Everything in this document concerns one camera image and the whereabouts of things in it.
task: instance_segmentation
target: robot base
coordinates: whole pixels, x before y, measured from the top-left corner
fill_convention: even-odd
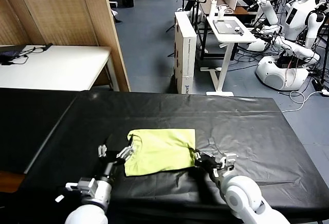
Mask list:
[[[275,64],[280,56],[263,57],[256,74],[267,86],[277,90],[298,90],[305,82],[308,71],[305,68],[279,68]]]

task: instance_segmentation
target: table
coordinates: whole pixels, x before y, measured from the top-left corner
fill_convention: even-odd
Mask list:
[[[254,179],[291,223],[329,218],[329,189],[273,99],[94,90],[78,94],[6,206],[9,216],[64,223],[79,197],[56,203],[61,186],[93,175],[97,146],[109,135],[109,149],[121,150],[138,128],[194,128],[202,151],[217,159],[219,151],[238,153],[237,172]],[[119,167],[116,176],[109,223],[237,223],[198,169],[125,177]]]
[[[0,89],[0,192],[14,192],[77,92]]]
[[[240,28],[243,30],[244,34],[243,35],[220,34],[220,33],[218,33],[218,31],[215,28],[215,25],[213,23],[216,20],[217,20],[217,18],[207,17],[208,24],[210,25],[212,31],[214,32],[218,42],[225,44],[225,46],[227,47],[225,56],[224,56],[224,61],[223,61],[222,67],[220,67],[220,68],[201,69],[201,71],[210,72],[212,83],[215,88],[215,92],[213,92],[213,91],[207,92],[208,96],[234,96],[234,94],[232,92],[223,91],[223,85],[224,85],[226,73],[228,70],[228,66],[230,64],[230,60],[233,55],[232,52],[234,49],[234,45],[237,43],[253,43],[256,41],[256,38],[236,17],[233,17],[233,16],[226,16],[225,21],[235,21],[240,26]],[[217,78],[216,71],[221,72],[219,78]]]
[[[0,88],[88,90],[105,65],[115,80],[110,52],[108,47],[51,46],[45,52],[29,54],[23,65],[0,65]]]
[[[217,5],[223,5],[226,4],[224,0],[217,0]],[[211,0],[207,0],[205,3],[201,3],[200,7],[203,11],[203,13],[205,14],[205,16],[209,15],[210,12],[210,5],[211,5]],[[254,12],[248,12],[246,9],[244,9],[243,7],[236,7],[236,9],[234,10],[233,14],[226,14],[227,15],[233,15],[236,16],[240,21],[242,21],[243,23],[246,22],[246,18],[247,17],[254,17],[256,15],[256,13]],[[217,58],[217,59],[223,59],[224,55],[221,53],[205,53],[205,49],[206,49],[206,41],[207,41],[207,32],[208,32],[208,21],[205,21],[205,27],[204,27],[204,33],[203,33],[203,38],[201,37],[200,31],[197,30],[198,36],[199,36],[199,40],[201,42],[201,55],[200,55],[200,60],[203,61],[204,58]],[[232,54],[232,58],[231,60],[234,59],[234,55],[236,52],[236,48],[237,48],[237,44],[234,46],[233,48],[233,54]]]

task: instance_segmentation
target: white table leg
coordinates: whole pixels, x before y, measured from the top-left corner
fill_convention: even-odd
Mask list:
[[[231,61],[233,47],[234,47],[234,43],[229,43],[226,47],[226,52],[225,52],[225,56],[224,56],[224,60],[223,60],[222,68],[221,68],[221,73],[220,73],[220,77],[218,80],[217,80],[215,71],[214,70],[210,71],[211,79],[212,79],[212,82],[214,84],[216,91],[207,92],[208,96],[229,96],[229,97],[234,96],[234,94],[232,92],[223,92],[223,85],[224,85],[226,73],[228,70],[228,66]]]

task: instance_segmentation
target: white cable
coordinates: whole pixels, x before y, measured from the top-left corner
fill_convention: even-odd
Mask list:
[[[293,82],[292,82],[289,86],[287,85],[287,71],[286,71],[285,86],[287,86],[287,87],[291,87],[291,86],[294,84],[295,80],[296,80],[298,61],[299,61],[299,58],[297,58],[297,63],[296,63],[296,68],[295,68],[295,76],[294,76],[294,80],[293,80]]]
[[[292,93],[298,93],[299,95],[301,95],[301,96],[303,97],[303,101],[302,101],[302,102],[295,101],[295,100],[293,99],[293,97],[291,96]],[[310,96],[312,96],[312,95],[314,95],[314,94],[316,94],[316,93],[322,93],[322,91],[316,91],[316,92],[313,92],[313,93],[309,94],[309,96],[308,96],[307,98],[305,98],[305,96],[304,96],[304,94],[303,94],[302,92],[299,92],[299,91],[297,91],[297,90],[294,90],[294,91],[290,92],[290,94],[289,94],[290,99],[291,99],[293,102],[298,103],[298,104],[302,104],[302,105],[301,105],[299,108],[297,108],[297,109],[292,109],[292,110],[282,111],[282,113],[286,113],[286,112],[294,112],[294,111],[299,111],[299,110],[301,110],[301,109],[303,108],[303,106],[304,106],[304,103],[308,101],[308,99],[310,98]]]

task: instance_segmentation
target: power strip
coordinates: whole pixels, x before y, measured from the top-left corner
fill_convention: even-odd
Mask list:
[[[313,84],[313,87],[314,87],[314,90],[315,90],[315,91],[321,91],[321,92],[322,92],[321,95],[322,95],[323,97],[329,97],[329,92],[328,92],[328,90],[322,86],[322,84],[320,83],[319,80],[317,80],[317,79],[313,79],[313,80],[312,80],[312,84]]]

